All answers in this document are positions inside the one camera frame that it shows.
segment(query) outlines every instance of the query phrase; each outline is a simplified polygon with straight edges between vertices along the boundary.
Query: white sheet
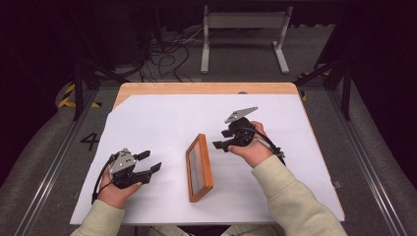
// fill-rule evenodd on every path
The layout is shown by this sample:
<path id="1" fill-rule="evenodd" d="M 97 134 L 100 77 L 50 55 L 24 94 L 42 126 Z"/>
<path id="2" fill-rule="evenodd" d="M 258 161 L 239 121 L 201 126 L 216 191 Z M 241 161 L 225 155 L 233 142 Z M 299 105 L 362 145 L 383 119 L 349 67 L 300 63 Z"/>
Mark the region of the white sheet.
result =
<path id="1" fill-rule="evenodd" d="M 274 222 L 251 167 L 239 156 L 215 149 L 226 140 L 221 131 L 234 110 L 258 106 L 247 115 L 264 124 L 269 138 L 285 153 L 287 167 L 316 198 L 344 220 L 322 153 L 297 94 L 133 95 L 113 110 L 74 210 L 71 224 L 81 224 L 90 209 L 95 180 L 110 154 L 150 150 L 135 172 L 162 162 L 125 205 L 123 223 L 136 225 Z M 213 189 L 198 203 L 188 199 L 185 151 L 198 133 L 206 134 Z"/>

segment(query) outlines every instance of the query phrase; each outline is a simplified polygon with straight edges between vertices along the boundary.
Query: sleeve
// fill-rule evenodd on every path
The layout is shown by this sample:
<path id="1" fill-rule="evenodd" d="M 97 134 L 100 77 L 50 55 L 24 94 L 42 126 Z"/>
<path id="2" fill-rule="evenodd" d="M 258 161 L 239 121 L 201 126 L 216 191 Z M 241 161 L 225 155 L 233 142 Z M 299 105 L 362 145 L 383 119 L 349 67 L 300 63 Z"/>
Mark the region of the sleeve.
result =
<path id="1" fill-rule="evenodd" d="M 71 236 L 115 236 L 119 231 L 124 210 L 95 200 L 82 225 Z"/>
<path id="2" fill-rule="evenodd" d="M 256 166 L 252 174 L 268 200 L 268 208 L 285 235 L 347 235 L 334 214 L 319 203 L 311 190 L 295 179 L 275 155 Z"/>

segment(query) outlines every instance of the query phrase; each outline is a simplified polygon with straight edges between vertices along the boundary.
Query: hand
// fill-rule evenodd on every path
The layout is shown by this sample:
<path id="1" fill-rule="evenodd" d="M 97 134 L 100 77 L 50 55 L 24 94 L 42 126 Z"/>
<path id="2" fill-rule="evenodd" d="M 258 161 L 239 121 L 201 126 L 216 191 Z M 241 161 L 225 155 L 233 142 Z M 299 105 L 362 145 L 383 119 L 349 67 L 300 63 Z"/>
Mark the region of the hand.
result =
<path id="1" fill-rule="evenodd" d="M 257 131 L 266 135 L 263 124 L 257 121 L 252 121 L 251 123 L 255 126 Z M 268 157 L 272 156 L 272 151 L 265 147 L 261 142 L 259 142 L 258 138 L 259 135 L 255 134 L 254 138 L 248 146 L 229 146 L 228 149 L 230 152 L 242 156 L 252 168 L 255 168 L 261 162 L 268 159 Z"/>
<path id="2" fill-rule="evenodd" d="M 99 192 L 98 199 L 117 208 L 123 208 L 129 197 L 142 187 L 142 183 L 133 184 L 126 189 L 119 189 L 114 184 L 106 186 L 110 182 L 109 168 L 107 167 L 101 179 L 100 189 L 103 189 Z"/>

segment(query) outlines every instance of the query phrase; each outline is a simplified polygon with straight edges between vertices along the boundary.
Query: picture frame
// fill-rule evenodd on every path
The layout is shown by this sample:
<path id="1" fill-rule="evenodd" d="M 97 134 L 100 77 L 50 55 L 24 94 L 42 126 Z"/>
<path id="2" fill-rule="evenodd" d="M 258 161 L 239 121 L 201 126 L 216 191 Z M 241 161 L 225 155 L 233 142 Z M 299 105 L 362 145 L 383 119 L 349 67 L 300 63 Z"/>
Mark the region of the picture frame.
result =
<path id="1" fill-rule="evenodd" d="M 198 202 L 212 188 L 206 135 L 198 134 L 186 151 L 190 203 Z"/>

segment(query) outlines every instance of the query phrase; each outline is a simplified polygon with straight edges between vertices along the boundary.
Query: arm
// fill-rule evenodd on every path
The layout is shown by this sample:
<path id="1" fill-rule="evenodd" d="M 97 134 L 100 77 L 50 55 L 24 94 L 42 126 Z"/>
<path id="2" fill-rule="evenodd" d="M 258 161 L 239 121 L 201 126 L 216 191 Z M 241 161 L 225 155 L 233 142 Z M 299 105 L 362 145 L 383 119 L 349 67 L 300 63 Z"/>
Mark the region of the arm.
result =
<path id="1" fill-rule="evenodd" d="M 261 123 L 252 124 L 265 133 Z M 269 211 L 285 235 L 346 235 L 333 213 L 257 139 L 229 150 L 254 168 L 252 173 L 267 197 Z"/>
<path id="2" fill-rule="evenodd" d="M 123 206 L 135 194 L 142 183 L 119 189 L 110 183 L 108 168 L 103 173 L 98 198 L 83 220 L 82 225 L 71 236 L 113 236 L 117 235 L 124 216 Z"/>

